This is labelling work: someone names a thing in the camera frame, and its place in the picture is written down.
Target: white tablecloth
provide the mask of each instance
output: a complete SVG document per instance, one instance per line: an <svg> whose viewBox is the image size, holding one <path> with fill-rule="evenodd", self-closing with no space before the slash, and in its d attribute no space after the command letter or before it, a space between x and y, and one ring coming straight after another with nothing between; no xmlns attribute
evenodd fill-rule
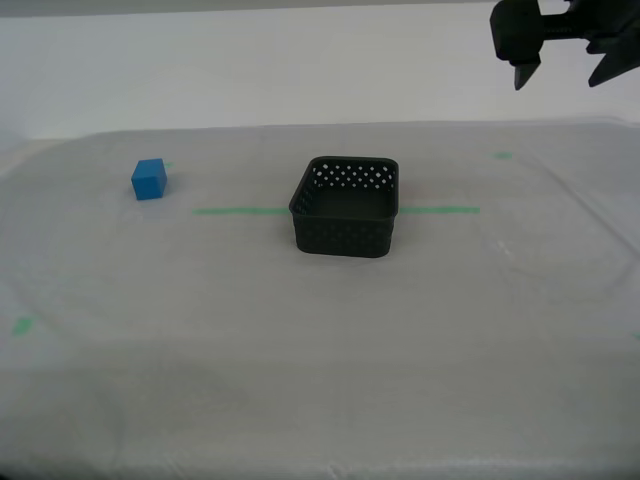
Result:
<svg viewBox="0 0 640 480"><path fill-rule="evenodd" d="M388 256L304 254L260 210L321 155L399 163L401 205L425 210ZM166 194L137 202L156 157ZM255 210L193 212L235 207ZM631 125L53 144L0 181L0 473L640 478L639 258Z"/></svg>

